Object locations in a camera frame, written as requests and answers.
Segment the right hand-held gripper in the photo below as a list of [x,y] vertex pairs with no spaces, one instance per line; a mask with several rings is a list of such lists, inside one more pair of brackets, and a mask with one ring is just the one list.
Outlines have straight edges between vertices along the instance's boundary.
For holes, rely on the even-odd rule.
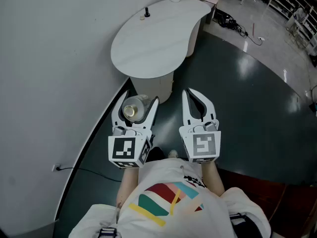
[[183,90],[182,117],[179,133],[189,162],[215,161],[220,156],[221,131],[212,101],[192,88]]

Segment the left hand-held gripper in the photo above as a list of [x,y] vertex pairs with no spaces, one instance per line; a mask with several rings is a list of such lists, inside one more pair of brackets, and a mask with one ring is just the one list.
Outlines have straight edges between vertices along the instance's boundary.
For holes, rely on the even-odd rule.
[[150,130],[155,123],[159,97],[143,105],[143,116],[132,123],[125,118],[122,105],[131,96],[125,91],[111,112],[113,133],[108,137],[108,160],[119,168],[142,168],[153,146],[154,134]]

